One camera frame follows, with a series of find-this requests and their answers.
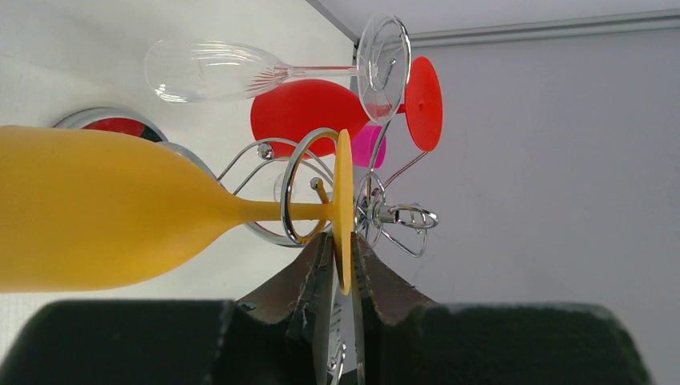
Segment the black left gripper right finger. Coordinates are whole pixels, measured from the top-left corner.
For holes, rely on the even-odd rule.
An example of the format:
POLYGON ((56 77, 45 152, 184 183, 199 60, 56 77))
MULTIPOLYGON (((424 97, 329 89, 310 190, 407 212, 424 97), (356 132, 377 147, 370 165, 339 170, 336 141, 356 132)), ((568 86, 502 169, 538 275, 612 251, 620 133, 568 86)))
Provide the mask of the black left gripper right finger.
POLYGON ((651 384, 609 309, 436 302, 352 238, 354 384, 651 384))

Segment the red plastic wine glass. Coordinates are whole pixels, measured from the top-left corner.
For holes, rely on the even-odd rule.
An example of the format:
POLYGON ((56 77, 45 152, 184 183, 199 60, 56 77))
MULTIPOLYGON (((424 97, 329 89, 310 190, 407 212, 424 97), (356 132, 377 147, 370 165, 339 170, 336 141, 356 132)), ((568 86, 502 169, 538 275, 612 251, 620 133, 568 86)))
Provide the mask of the red plastic wine glass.
MULTIPOLYGON (((443 130, 443 96, 436 69, 420 56, 411 64, 410 78, 397 107, 405 115, 407 128, 416 147, 433 151, 443 130)), ((249 122, 255 140, 268 140, 275 156, 289 156, 296 144, 318 128, 336 132, 347 130, 355 140, 369 123, 377 124, 365 111, 360 98, 350 89, 323 79, 303 79, 284 83, 254 98, 249 122)))

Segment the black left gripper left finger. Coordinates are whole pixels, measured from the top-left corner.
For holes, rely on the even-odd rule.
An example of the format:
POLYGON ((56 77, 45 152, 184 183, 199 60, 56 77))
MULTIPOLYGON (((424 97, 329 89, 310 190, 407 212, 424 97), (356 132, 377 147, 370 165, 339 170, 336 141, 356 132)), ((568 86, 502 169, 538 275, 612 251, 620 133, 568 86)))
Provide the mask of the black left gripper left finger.
POLYGON ((329 384, 333 239, 240 300, 68 300, 40 309, 4 384, 329 384))

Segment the orange plastic wine glass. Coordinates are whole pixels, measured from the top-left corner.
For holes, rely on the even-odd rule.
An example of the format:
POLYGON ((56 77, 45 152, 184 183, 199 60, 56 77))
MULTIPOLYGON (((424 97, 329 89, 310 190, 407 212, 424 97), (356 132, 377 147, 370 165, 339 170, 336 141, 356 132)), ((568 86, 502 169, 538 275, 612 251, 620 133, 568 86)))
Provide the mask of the orange plastic wine glass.
POLYGON ((350 136, 336 134, 333 198, 290 204, 234 196, 189 159, 97 130, 1 129, 1 289, 105 290, 160 276, 223 233, 257 221, 333 226, 342 291, 354 228, 350 136))

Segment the magenta plastic wine glass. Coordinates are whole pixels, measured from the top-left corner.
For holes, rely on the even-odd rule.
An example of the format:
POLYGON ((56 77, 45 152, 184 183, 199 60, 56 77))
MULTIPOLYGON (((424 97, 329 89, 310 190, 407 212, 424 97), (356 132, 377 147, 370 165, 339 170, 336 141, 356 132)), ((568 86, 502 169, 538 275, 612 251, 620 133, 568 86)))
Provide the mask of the magenta plastic wine glass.
POLYGON ((367 124, 351 139, 354 166, 363 168, 370 166, 374 147, 382 128, 380 125, 367 124))

